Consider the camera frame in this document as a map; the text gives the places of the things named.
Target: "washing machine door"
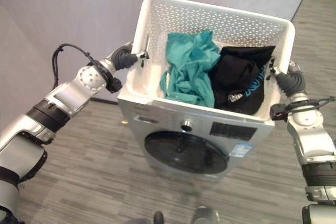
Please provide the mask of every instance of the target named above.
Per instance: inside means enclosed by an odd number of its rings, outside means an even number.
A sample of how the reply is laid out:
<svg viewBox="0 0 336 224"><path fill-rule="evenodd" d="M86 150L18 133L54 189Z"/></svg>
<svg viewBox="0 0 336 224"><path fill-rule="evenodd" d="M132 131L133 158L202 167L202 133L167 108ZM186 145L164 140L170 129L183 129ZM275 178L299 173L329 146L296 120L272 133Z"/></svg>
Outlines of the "washing machine door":
<svg viewBox="0 0 336 224"><path fill-rule="evenodd" d="M186 133L152 133L145 139L145 148L160 162L185 172L216 174L227 167L228 155L208 140Z"/></svg>

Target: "washing machine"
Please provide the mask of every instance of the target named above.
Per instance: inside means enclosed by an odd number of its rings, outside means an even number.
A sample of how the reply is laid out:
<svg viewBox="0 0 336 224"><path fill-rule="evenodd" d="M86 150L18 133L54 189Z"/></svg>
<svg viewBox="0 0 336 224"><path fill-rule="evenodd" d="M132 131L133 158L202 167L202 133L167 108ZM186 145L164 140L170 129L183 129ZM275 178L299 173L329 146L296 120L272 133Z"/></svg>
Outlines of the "washing machine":
<svg viewBox="0 0 336 224"><path fill-rule="evenodd" d="M229 173L274 126L169 100L141 103L126 89L118 104L149 166L207 180Z"/></svg>
<svg viewBox="0 0 336 224"><path fill-rule="evenodd" d="M132 52L149 59L128 72L118 104L148 164L185 176L220 179L240 164L274 128L270 107L280 101L276 79L266 66L264 101L254 115L165 99L162 74L168 33L213 31L223 46L272 46L274 65L286 73L295 35L284 19L186 0L144 0Z"/></svg>

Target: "front-loading washing machine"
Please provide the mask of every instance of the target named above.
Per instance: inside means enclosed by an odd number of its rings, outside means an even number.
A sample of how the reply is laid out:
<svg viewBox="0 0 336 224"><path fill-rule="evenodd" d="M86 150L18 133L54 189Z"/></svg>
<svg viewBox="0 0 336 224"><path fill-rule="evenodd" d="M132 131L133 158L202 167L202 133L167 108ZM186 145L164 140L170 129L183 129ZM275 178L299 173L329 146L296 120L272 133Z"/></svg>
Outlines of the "front-loading washing machine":
<svg viewBox="0 0 336 224"><path fill-rule="evenodd" d="M214 109L191 108L168 101L165 106L141 104L126 89L118 104L148 164L160 171L218 180L237 166L272 130L261 124L223 117Z"/></svg>

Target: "sticker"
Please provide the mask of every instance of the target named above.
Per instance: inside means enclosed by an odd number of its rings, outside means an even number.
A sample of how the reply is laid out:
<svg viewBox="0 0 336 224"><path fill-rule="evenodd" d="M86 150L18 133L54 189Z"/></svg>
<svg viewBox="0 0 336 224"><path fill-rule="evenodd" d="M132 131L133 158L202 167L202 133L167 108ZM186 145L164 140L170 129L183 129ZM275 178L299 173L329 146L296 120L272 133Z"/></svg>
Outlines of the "sticker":
<svg viewBox="0 0 336 224"><path fill-rule="evenodd" d="M231 157L245 157L245 155L253 149L252 144L238 143L230 152Z"/></svg>

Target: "teal shirt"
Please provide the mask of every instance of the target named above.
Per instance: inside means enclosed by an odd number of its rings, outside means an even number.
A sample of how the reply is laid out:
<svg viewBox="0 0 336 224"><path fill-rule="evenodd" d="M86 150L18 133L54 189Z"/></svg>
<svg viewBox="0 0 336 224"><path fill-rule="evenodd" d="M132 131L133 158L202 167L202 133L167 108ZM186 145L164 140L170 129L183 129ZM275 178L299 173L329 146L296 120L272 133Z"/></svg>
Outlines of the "teal shirt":
<svg viewBox="0 0 336 224"><path fill-rule="evenodd" d="M213 108L215 98L208 76L220 58L212 31L170 33L166 58L171 67L160 81L166 99Z"/></svg>

